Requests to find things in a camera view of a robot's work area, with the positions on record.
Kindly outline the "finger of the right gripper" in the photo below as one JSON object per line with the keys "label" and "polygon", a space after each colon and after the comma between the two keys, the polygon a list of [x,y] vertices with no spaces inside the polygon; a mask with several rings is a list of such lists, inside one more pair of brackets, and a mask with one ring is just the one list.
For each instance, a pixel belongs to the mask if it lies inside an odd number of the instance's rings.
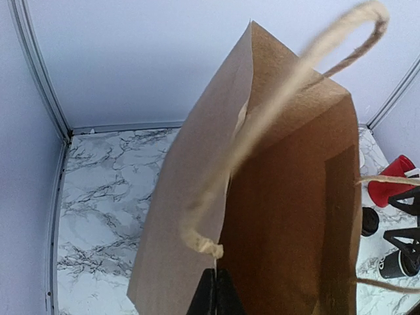
{"label": "finger of the right gripper", "polygon": [[420,187],[417,186],[401,194],[391,196],[388,198],[388,204],[411,216],[419,216],[419,190]]}
{"label": "finger of the right gripper", "polygon": [[384,239],[408,256],[413,263],[419,263],[419,227],[387,230]]}

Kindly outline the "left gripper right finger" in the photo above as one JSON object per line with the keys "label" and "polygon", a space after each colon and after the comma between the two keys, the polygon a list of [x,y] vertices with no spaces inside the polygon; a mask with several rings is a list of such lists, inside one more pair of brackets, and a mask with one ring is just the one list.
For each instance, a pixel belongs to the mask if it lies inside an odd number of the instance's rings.
{"label": "left gripper right finger", "polygon": [[227,269],[217,269],[216,313],[218,315],[246,315],[232,277]]}

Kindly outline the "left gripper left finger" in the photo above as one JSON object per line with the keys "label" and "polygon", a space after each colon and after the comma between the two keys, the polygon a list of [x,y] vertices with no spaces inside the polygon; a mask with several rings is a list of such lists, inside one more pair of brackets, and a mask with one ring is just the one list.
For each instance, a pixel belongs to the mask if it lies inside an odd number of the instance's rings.
{"label": "left gripper left finger", "polygon": [[192,297],[187,315],[215,315],[217,306],[217,276],[214,268],[206,268]]}

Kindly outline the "black paper coffee cup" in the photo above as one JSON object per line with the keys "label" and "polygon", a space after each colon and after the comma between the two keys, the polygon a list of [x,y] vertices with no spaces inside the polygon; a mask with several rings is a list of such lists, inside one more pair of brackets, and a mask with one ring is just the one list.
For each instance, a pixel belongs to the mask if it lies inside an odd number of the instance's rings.
{"label": "black paper coffee cup", "polygon": [[412,262],[400,250],[394,251],[379,260],[379,273],[384,279],[411,278],[419,273],[419,263]]}

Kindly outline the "brown paper bag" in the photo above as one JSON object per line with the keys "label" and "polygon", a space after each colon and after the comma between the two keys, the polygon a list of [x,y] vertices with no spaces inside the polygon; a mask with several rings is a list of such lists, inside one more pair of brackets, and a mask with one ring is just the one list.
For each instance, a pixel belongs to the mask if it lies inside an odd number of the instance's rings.
{"label": "brown paper bag", "polygon": [[355,314],[362,176],[350,93],[331,76],[385,34],[366,1],[296,55],[250,22],[163,162],[127,295],[186,314],[206,268],[227,269],[246,314]]}

